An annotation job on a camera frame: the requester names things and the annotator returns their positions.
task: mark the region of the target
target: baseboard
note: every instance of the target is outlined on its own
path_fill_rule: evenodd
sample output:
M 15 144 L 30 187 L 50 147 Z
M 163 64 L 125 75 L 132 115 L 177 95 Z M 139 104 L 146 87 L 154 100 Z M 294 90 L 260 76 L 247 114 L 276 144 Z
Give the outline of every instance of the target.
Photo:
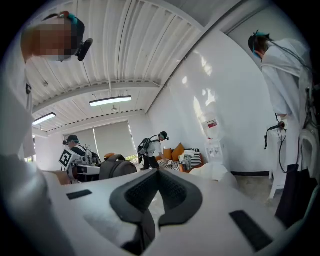
M 260 177 L 260 176 L 269 176 L 268 171 L 232 171 L 234 176 L 251 176 L 251 177 Z

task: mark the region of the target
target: floor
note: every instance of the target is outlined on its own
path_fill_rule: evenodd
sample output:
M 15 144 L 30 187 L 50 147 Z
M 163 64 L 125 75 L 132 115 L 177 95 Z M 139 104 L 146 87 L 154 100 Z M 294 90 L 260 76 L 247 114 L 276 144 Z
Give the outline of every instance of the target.
M 274 198 L 269 199 L 272 181 L 269 177 L 235 176 L 239 190 L 252 200 L 264 205 L 273 215 L 276 213 L 283 190 L 276 191 Z M 156 236 L 159 234 L 158 220 L 165 214 L 164 202 L 158 192 L 149 207 L 155 223 Z

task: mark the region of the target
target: fluorescent light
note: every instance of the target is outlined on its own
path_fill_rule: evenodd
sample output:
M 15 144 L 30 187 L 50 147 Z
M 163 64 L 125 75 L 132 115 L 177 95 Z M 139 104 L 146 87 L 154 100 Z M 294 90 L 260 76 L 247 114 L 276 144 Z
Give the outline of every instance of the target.
M 33 126 L 36 126 L 36 125 L 38 125 L 38 124 L 40 124 L 40 123 L 42 123 L 42 122 L 44 122 L 44 121 L 47 121 L 47 120 L 49 120 L 49 119 L 51 119 L 51 118 L 54 118 L 55 116 L 56 116 L 55 113 L 46 114 L 46 115 L 38 118 L 37 120 L 35 120 L 35 121 L 32 123 L 32 125 L 33 125 Z
M 98 100 L 90 101 L 90 106 L 100 106 L 104 104 L 117 103 L 117 102 L 128 102 L 131 101 L 131 96 L 121 96 L 121 97 L 113 97 L 113 98 L 103 98 Z

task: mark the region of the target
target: ceiling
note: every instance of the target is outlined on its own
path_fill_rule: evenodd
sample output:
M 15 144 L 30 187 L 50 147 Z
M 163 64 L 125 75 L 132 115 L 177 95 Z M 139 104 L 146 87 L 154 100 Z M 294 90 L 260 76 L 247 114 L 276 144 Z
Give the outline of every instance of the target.
M 33 117 L 56 117 L 35 129 L 64 127 L 122 112 L 148 111 L 175 68 L 208 29 L 240 0 L 73 0 L 53 1 L 29 21 L 69 11 L 85 25 L 83 40 L 93 39 L 84 61 L 33 57 L 26 74 L 32 87 Z M 89 101 L 131 95 L 132 100 L 91 107 Z

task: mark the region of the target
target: black pants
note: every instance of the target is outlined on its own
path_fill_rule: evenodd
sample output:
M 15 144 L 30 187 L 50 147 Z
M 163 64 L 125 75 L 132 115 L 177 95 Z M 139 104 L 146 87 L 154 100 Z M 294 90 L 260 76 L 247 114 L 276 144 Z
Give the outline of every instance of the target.
M 152 157 L 148 157 L 146 155 L 142 155 L 142 156 L 143 156 L 143 161 L 144 161 L 144 164 L 143 164 L 144 170 L 148 170 L 150 166 L 152 168 L 159 168 L 159 164 L 158 164 L 155 156 L 152 156 Z

